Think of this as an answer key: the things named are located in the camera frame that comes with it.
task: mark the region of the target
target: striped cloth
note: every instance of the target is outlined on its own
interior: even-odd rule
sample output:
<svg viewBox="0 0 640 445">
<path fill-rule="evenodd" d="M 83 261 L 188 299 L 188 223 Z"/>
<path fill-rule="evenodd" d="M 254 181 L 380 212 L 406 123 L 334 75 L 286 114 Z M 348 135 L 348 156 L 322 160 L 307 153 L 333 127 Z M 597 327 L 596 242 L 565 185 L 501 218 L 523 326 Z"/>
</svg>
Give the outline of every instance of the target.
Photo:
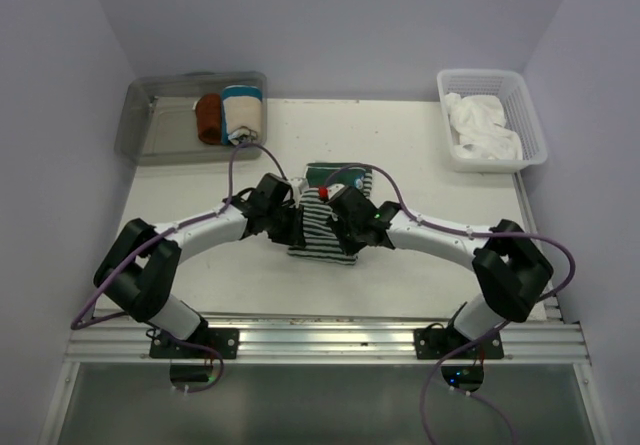
<svg viewBox="0 0 640 445">
<path fill-rule="evenodd" d="M 302 194 L 300 204 L 303 211 L 303 232 L 307 246 L 289 247 L 287 253 L 292 257 L 306 258 L 340 265 L 354 265 L 357 255 L 346 255 L 340 248 L 338 239 L 327 226 L 327 218 L 331 215 L 331 208 L 318 197 L 317 186 L 324 183 L 324 179 L 334 170 L 345 164 L 340 163 L 312 163 L 308 165 L 306 178 L 310 188 Z M 371 169 L 354 168 L 347 170 L 337 177 L 337 183 L 352 185 L 360 189 L 368 198 L 373 187 L 373 172 Z"/>
</svg>

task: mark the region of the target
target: red object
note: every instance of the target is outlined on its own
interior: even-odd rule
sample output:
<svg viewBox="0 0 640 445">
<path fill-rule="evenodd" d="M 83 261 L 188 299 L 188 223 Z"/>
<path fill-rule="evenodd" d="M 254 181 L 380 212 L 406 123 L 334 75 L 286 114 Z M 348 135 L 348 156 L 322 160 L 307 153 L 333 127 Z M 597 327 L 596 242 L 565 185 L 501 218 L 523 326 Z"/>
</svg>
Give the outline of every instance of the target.
<svg viewBox="0 0 640 445">
<path fill-rule="evenodd" d="M 327 187 L 318 188 L 318 197 L 323 202 L 329 201 L 329 189 Z"/>
</svg>

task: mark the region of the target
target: black mounting bracket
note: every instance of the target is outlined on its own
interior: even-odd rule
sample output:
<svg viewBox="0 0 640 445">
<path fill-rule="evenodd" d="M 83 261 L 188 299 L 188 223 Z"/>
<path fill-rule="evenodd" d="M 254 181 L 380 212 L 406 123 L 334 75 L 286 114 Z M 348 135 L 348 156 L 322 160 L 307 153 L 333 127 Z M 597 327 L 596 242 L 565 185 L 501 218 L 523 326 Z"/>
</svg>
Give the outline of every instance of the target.
<svg viewBox="0 0 640 445">
<path fill-rule="evenodd" d="M 203 345 L 206 343 L 225 360 L 236 358 L 240 344 L 240 331 L 237 328 L 207 328 L 205 335 L 204 340 L 202 335 L 199 337 Z M 152 340 L 149 357 L 170 360 L 208 358 L 206 352 L 180 347 L 162 334 Z"/>
<path fill-rule="evenodd" d="M 417 328 L 413 331 L 413 346 L 418 360 L 438 360 L 465 343 L 469 343 L 469 340 L 452 327 L 442 328 L 431 325 L 427 328 Z M 485 360 L 500 360 L 504 358 L 500 334 L 495 334 L 455 358 L 474 360 L 482 355 L 481 352 L 483 351 Z"/>
</svg>

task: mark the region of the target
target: gray container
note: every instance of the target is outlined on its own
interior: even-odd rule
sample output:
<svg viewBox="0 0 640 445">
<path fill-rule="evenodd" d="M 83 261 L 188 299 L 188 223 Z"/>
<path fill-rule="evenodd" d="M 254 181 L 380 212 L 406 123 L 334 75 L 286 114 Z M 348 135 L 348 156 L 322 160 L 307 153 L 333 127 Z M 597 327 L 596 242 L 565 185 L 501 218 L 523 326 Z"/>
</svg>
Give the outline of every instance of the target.
<svg viewBox="0 0 640 445">
<path fill-rule="evenodd" d="M 230 85 L 249 85 L 262 92 L 262 129 L 258 143 L 267 139 L 267 79 L 259 72 L 190 73 L 134 80 L 125 98 L 115 150 L 135 165 L 227 161 L 229 145 L 207 145 L 197 136 L 194 106 L 208 93 L 220 94 Z M 261 154 L 257 148 L 240 150 L 238 160 Z"/>
</svg>

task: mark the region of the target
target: black and white striped fabric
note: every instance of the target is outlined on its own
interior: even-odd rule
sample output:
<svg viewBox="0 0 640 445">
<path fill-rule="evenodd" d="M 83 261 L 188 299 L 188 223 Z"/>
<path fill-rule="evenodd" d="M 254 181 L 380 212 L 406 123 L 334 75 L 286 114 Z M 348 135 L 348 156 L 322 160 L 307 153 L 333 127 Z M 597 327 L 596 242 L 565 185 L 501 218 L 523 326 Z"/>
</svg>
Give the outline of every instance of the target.
<svg viewBox="0 0 640 445">
<path fill-rule="evenodd" d="M 364 174 L 360 190 L 368 198 L 373 186 L 371 170 L 361 170 Z M 340 265 L 354 265 L 358 256 L 348 256 L 340 248 L 338 239 L 327 226 L 327 218 L 331 215 L 331 208 L 318 197 L 318 189 L 311 188 L 302 194 L 300 204 L 304 207 L 303 230 L 307 242 L 305 248 L 289 247 L 288 254 L 292 257 L 318 260 L 322 262 L 338 263 Z"/>
</svg>

